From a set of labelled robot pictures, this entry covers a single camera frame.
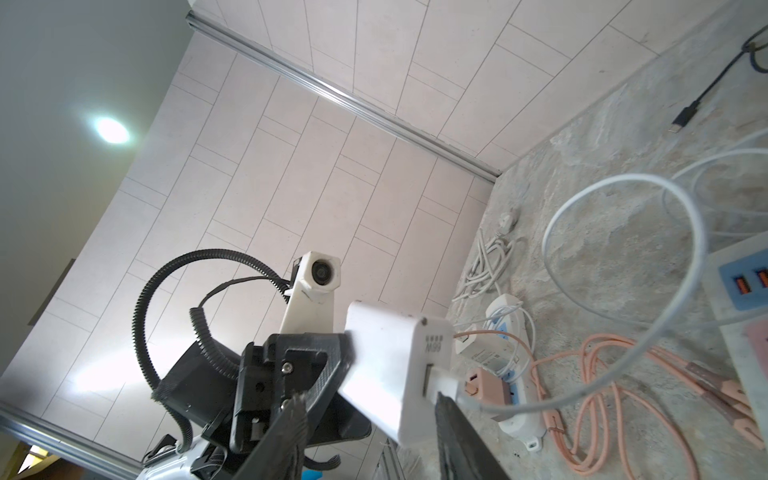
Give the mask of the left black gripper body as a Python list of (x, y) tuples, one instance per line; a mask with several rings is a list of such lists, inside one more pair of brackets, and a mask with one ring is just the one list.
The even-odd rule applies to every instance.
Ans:
[[(306, 449), (371, 435), (371, 422), (338, 392), (353, 360), (346, 335), (273, 334), (240, 355), (229, 348), (223, 354), (235, 365), (233, 377), (192, 344), (154, 389), (154, 397), (201, 432), (186, 451), (165, 436), (149, 453), (150, 478), (233, 479), (295, 394), (307, 395)], [(320, 470), (340, 463), (304, 457), (304, 467)]]

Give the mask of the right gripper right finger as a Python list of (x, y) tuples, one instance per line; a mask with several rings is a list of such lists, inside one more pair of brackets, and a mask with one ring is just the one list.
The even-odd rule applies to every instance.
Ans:
[(438, 394), (435, 418), (442, 479), (509, 479), (453, 399)]

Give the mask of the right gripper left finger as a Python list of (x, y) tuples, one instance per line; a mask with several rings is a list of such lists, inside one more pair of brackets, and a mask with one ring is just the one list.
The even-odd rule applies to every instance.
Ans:
[(309, 427), (306, 398), (306, 394), (295, 394), (287, 401), (233, 479), (301, 478)]

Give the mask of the small white charger adapter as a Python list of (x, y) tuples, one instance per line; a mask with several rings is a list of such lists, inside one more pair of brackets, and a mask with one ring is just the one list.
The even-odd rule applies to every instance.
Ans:
[(345, 334), (354, 358), (339, 392), (367, 419), (399, 444), (424, 441), (435, 427), (434, 408), (445, 394), (460, 406), (492, 418), (554, 410), (586, 400), (617, 380), (669, 328), (696, 290), (708, 253), (708, 233), (693, 196), (675, 182), (652, 174), (621, 174), (601, 180), (567, 200), (545, 232), (581, 198), (621, 182), (647, 182), (675, 196), (684, 207), (692, 232), (691, 261), (686, 276), (645, 335), (602, 376), (566, 395), (522, 405), (494, 406), (470, 398), (450, 371), (453, 325), (443, 318), (398, 312), (380, 305), (353, 302), (347, 310)]

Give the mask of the pink charger with cable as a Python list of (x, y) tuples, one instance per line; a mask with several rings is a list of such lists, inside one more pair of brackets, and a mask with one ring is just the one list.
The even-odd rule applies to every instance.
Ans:
[[(559, 407), (552, 404), (553, 401), (548, 398), (548, 392), (539, 379), (538, 367), (540, 365), (562, 358), (574, 357), (579, 365), (582, 383), (588, 387), (599, 379), (601, 373), (606, 374), (608, 372), (608, 365), (600, 358), (601, 351), (613, 347), (629, 350), (635, 346), (634, 340), (616, 334), (595, 334), (589, 336), (577, 350), (566, 351), (537, 360), (533, 351), (521, 338), (508, 332), (472, 330), (454, 335), (456, 339), (477, 336), (504, 336), (524, 349), (530, 361), (526, 375), (533, 383), (535, 402), (517, 406), (496, 405), (477, 400), (470, 394), (463, 393), (456, 397), (460, 405), (480, 411), (488, 416), (503, 419), (518, 414), (539, 412), (546, 431), (551, 435), (552, 442), (568, 468), (582, 477), (592, 475), (602, 468), (607, 461), (611, 443), (615, 441), (624, 475), (626, 478), (632, 479), (634, 475), (628, 457), (624, 409), (622, 407), (622, 399), (627, 397), (646, 412), (652, 414), (672, 436), (686, 461), (688, 477), (690, 479), (700, 477), (693, 452), (684, 436), (660, 409), (645, 398), (613, 381), (577, 401), (579, 409), (576, 423), (574, 429), (568, 431), (563, 423)], [(765, 448), (764, 439), (754, 419), (753, 409), (745, 389), (739, 381), (716, 374), (661, 347), (649, 348), (643, 353), (643, 357), (677, 379), (697, 398), (717, 411), (750, 444), (759, 450)], [(546, 402), (551, 404), (547, 409), (543, 407)]]

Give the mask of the long multicolour power strip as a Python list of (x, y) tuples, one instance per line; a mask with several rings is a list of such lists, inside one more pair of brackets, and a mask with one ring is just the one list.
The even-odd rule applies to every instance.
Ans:
[(767, 438), (767, 234), (710, 254), (702, 285), (760, 436)]

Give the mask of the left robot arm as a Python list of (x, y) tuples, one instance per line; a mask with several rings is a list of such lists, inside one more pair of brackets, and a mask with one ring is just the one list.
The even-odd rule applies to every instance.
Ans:
[[(236, 353), (217, 341), (202, 306), (192, 307), (194, 342), (165, 375), (155, 369), (146, 320), (155, 292), (180, 268), (227, 260), (253, 270), (286, 303), (277, 333)], [(340, 395), (354, 358), (350, 338), (333, 329), (336, 257), (308, 252), (289, 278), (239, 251), (201, 249), (172, 259), (147, 281), (136, 302), (132, 338), (152, 398), (180, 429), (143, 460), (144, 479), (298, 479), (326, 472), (341, 459), (307, 455), (313, 447), (370, 436), (371, 422)]]

